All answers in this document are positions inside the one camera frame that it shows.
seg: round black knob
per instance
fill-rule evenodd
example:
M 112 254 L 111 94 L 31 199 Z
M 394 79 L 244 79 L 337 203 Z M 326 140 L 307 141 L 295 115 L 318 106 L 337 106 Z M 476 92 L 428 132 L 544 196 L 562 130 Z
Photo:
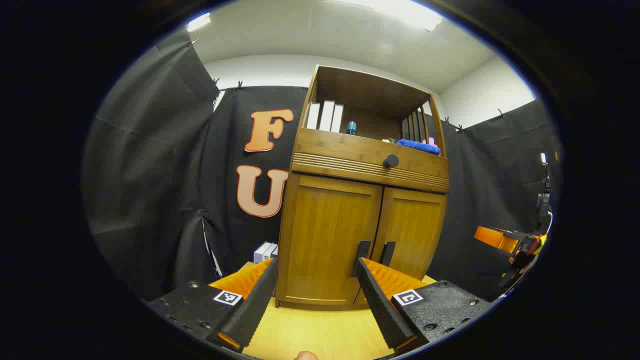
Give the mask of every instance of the round black knob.
M 385 167 L 396 167 L 400 164 L 400 159 L 398 159 L 396 155 L 391 154 L 387 156 L 383 164 Z

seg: white ceiling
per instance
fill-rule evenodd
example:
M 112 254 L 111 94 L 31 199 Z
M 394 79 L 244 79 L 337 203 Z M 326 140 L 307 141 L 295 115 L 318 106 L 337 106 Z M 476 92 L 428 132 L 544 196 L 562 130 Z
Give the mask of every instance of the white ceiling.
M 362 63 L 443 92 L 496 54 L 443 20 L 432 32 L 363 6 L 327 0 L 237 0 L 190 33 L 203 63 L 261 54 Z

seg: white box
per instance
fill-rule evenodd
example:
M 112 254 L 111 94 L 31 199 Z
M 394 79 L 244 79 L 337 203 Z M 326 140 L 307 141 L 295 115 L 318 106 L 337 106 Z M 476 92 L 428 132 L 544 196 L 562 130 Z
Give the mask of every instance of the white box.
M 309 117 L 307 118 L 307 129 L 318 128 L 318 115 L 320 114 L 320 104 L 312 102 L 309 105 Z
M 331 119 L 333 118 L 333 107 L 335 101 L 327 100 L 324 102 L 322 108 L 322 115 L 320 117 L 320 127 L 318 130 L 331 131 Z
M 261 261 L 265 261 L 265 260 L 269 260 L 271 259 L 271 253 L 278 247 L 278 244 L 271 244 L 262 254 L 262 260 Z
M 271 259 L 278 257 L 278 244 L 276 244 L 276 248 L 271 252 Z
M 342 110 L 344 109 L 344 105 L 336 104 L 333 109 L 333 120 L 331 121 L 331 132 L 339 133 L 340 132 L 340 122 L 342 120 Z
M 265 242 L 256 251 L 253 252 L 253 263 L 257 264 L 262 261 L 262 257 L 264 256 L 264 252 L 270 248 L 273 244 Z

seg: black curtain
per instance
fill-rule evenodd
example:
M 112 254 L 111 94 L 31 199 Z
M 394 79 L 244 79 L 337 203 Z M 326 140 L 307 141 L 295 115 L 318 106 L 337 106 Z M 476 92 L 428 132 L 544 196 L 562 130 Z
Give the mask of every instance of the black curtain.
M 137 296 L 211 281 L 197 186 L 202 129 L 220 91 L 186 31 L 142 55 L 95 115 L 83 167 L 98 248 Z
M 464 133 L 442 124 L 450 192 L 428 275 L 491 299 L 496 295 L 493 287 L 509 267 L 509 256 L 474 239 L 476 228 L 480 225 L 526 233 L 535 230 L 536 201 L 543 189 L 541 152 L 547 154 L 550 201 L 554 214 L 558 214 L 563 150 L 540 100 L 464 129 Z
M 200 191 L 206 208 L 205 227 L 212 252 L 224 276 L 253 260 L 253 251 L 265 241 L 278 243 L 282 209 L 268 218 L 256 217 L 240 208 L 237 202 L 240 165 L 261 170 L 255 182 L 254 200 L 269 201 L 272 169 L 288 171 L 293 144 L 300 122 L 300 112 L 307 88 L 296 86 L 250 86 L 225 92 L 211 124 L 202 158 Z M 255 111 L 289 109 L 293 121 L 283 122 L 282 135 L 269 151 L 246 152 L 244 146 L 252 136 Z

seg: white wall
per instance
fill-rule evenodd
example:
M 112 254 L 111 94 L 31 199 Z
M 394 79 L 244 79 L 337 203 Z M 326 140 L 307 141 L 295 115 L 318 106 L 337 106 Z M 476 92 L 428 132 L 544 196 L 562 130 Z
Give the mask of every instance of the white wall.
M 535 99 L 529 86 L 499 57 L 455 82 L 440 97 L 449 121 L 463 127 L 500 115 L 498 108 L 505 113 Z
M 231 58 L 206 63 L 204 66 L 212 78 L 220 78 L 218 81 L 218 88 L 220 89 L 235 87 L 238 81 L 242 81 L 243 86 L 279 85 L 304 86 L 306 88 L 309 86 L 311 76 L 318 64 L 368 72 L 430 92 L 435 97 L 440 117 L 447 116 L 446 106 L 443 104 L 439 94 L 409 79 L 361 63 L 322 56 L 275 54 Z M 428 106 L 425 107 L 424 111 L 431 114 Z

